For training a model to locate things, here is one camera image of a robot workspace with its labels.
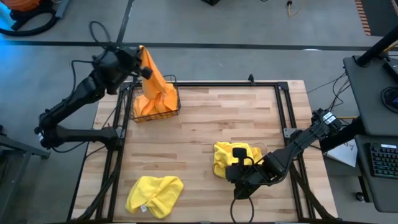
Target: wire basket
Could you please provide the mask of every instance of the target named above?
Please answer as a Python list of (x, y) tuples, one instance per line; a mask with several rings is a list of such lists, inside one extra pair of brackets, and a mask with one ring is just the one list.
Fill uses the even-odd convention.
[[(152, 115), (147, 115), (147, 116), (139, 116), (135, 117), (134, 116), (134, 110), (131, 111), (130, 117), (133, 121), (136, 123), (142, 123), (150, 120), (155, 120), (155, 119), (164, 119), (164, 118), (169, 118), (172, 116), (176, 116), (180, 113), (181, 109), (181, 102), (180, 102), (180, 93), (178, 92), (178, 85), (177, 85), (177, 78), (174, 75), (165, 75), (163, 76), (164, 79), (166, 80), (167, 83), (173, 83), (174, 88), (177, 91), (177, 109), (173, 111), (168, 111), (168, 112), (163, 112), (163, 113), (158, 113), (158, 114), (152, 114)], [(134, 102), (138, 96), (141, 96), (144, 94), (144, 90), (142, 89), (142, 82), (138, 81), (135, 85), (135, 87), (132, 90), (132, 108), (134, 108)]]

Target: wooden tabletop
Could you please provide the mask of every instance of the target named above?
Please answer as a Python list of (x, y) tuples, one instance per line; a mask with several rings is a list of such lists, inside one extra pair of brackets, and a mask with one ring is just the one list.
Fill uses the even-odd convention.
[[(311, 109), (303, 81), (288, 81), (298, 128), (311, 124)], [(213, 175), (213, 145), (217, 141), (263, 143), (262, 154), (284, 146), (279, 114), (272, 87), (180, 87), (182, 108), (173, 118), (136, 124), (130, 121), (114, 211), (115, 222), (232, 222), (229, 207), (234, 185)], [(117, 96), (100, 102), (94, 128), (102, 127)], [(289, 123), (284, 102), (285, 118)], [(101, 147), (91, 143), (88, 153)], [(85, 161), (72, 218), (81, 215), (98, 193), (106, 149)], [(321, 152), (304, 152), (310, 187), (321, 204), (337, 216)], [(136, 180), (144, 175), (174, 175), (184, 184), (172, 213), (158, 220), (147, 211), (130, 214), (124, 208)], [(301, 192), (304, 214), (305, 200)], [(253, 195), (254, 222), (296, 221), (290, 177), (271, 187), (260, 187)], [(251, 216), (248, 200), (234, 205), (237, 222)]]

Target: computer keyboard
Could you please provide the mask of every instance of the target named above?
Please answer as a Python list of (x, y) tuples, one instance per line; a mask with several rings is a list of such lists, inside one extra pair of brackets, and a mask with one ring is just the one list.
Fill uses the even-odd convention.
[(369, 143), (372, 175), (398, 179), (398, 146)]

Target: concrete floor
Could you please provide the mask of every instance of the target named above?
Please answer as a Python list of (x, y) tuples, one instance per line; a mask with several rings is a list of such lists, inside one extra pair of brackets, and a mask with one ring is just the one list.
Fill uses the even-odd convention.
[[(0, 124), (11, 138), (40, 147), (33, 129), (44, 109), (66, 97), (72, 87), (70, 61), (89, 60), (99, 47), (7, 45), (2, 40), (91, 42), (88, 23), (102, 22), (116, 40), (128, 0), (72, 1), (66, 17), (35, 37), (0, 37)], [(354, 0), (307, 0), (303, 10), (288, 18), (285, 1), (221, 0), (210, 7), (199, 0), (137, 0), (124, 42), (371, 46), (379, 38), (364, 34)], [(47, 18), (35, 18), (34, 27)], [(241, 50), (151, 48), (164, 74), (179, 80), (304, 80), (308, 90), (340, 76), (342, 59), (362, 52), (307, 50)], [(91, 71), (78, 65), (78, 81)], [(331, 86), (309, 94), (312, 109), (326, 108)], [(341, 96), (340, 116), (358, 115), (352, 92)], [(96, 104), (87, 105), (62, 124), (92, 127)], [(62, 222), (66, 219), (86, 146), (52, 153), (47, 161), (33, 158), (12, 208), (10, 223)], [(396, 223), (398, 215), (379, 213), (372, 204), (354, 199), (355, 177), (330, 177), (338, 214), (344, 220)]]

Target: yellow cloth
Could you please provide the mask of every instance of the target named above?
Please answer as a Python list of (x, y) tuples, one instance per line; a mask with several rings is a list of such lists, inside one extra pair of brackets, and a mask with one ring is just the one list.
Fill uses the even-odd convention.
[(184, 185), (178, 177), (147, 177), (137, 180), (126, 202), (126, 210), (135, 213), (143, 205), (156, 218), (165, 218), (173, 209)]
[[(225, 169), (232, 163), (237, 163), (238, 158), (233, 157), (232, 149), (240, 147), (246, 149), (248, 157), (253, 158), (254, 162), (257, 162), (262, 158), (261, 149), (258, 147), (250, 147), (248, 143), (229, 143), (229, 142), (216, 142), (214, 144), (214, 161), (213, 161), (213, 172), (215, 175), (225, 178)], [(250, 165), (251, 160), (245, 159), (245, 165)]]
[(148, 80), (142, 79), (144, 94), (134, 100), (134, 116), (138, 118), (176, 110), (177, 90), (173, 84), (166, 83), (149, 51), (144, 46), (140, 46), (140, 49), (142, 50), (141, 66), (150, 68), (152, 75)]

